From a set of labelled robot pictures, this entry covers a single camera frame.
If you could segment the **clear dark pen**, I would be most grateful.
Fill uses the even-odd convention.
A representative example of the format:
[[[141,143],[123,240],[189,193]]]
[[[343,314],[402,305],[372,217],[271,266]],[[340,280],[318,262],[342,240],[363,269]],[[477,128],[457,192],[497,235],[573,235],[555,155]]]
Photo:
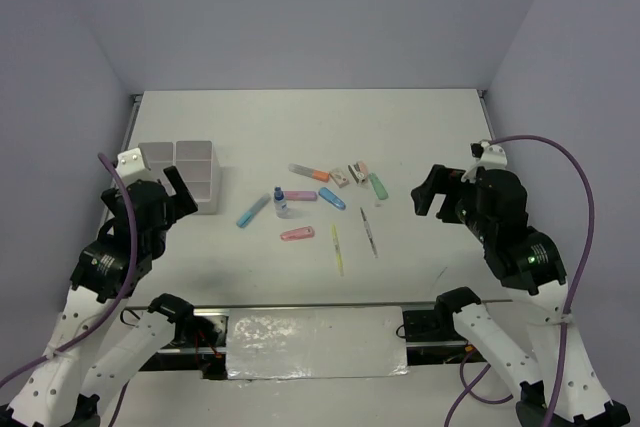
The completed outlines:
[[[367,235],[367,238],[368,238],[368,241],[369,241],[373,256],[374,256],[374,258],[377,259],[377,258],[379,258],[379,254],[378,254],[378,250],[377,250],[377,247],[376,247],[376,244],[375,244],[375,241],[374,241],[373,233],[372,233],[368,218],[367,218],[366,213],[364,212],[364,209],[362,207],[360,207],[359,210],[360,210],[360,214],[361,214],[361,218],[362,218],[362,221],[363,221],[364,229],[365,229],[365,232],[366,232],[366,235]]]

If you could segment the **yellow highlighter pen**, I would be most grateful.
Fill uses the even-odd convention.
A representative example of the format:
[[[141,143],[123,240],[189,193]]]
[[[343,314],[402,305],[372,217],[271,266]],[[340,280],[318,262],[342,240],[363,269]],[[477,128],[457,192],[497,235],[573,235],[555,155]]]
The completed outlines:
[[[338,269],[339,275],[343,277],[344,276],[343,258],[341,254],[338,232],[335,224],[331,225],[331,236],[332,236],[332,242],[334,246],[337,269]]]

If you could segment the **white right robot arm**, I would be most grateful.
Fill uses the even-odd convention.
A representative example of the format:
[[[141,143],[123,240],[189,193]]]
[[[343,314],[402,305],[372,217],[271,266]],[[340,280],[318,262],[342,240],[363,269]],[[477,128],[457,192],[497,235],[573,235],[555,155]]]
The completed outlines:
[[[468,340],[507,384],[523,426],[625,426],[626,406],[600,383],[580,332],[563,308],[569,284],[559,251],[528,223],[527,192],[502,169],[480,168],[473,181],[462,170],[432,166],[411,192],[417,215],[444,198],[437,218],[464,225],[480,242],[484,260],[525,325],[532,354],[494,321],[479,297],[460,287],[437,298],[436,330]]]

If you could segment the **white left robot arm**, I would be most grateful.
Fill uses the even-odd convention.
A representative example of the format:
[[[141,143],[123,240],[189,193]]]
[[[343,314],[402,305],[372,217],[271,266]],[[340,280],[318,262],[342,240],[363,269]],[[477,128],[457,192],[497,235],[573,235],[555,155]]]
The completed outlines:
[[[220,336],[194,306],[164,293],[106,354],[99,352],[110,326],[164,254],[166,234],[198,209],[176,167],[169,184],[119,179],[101,199],[112,213],[81,252],[64,310],[42,356],[26,366],[29,378],[1,408],[4,426],[98,426],[111,403],[120,404],[129,381],[167,345],[214,347]]]

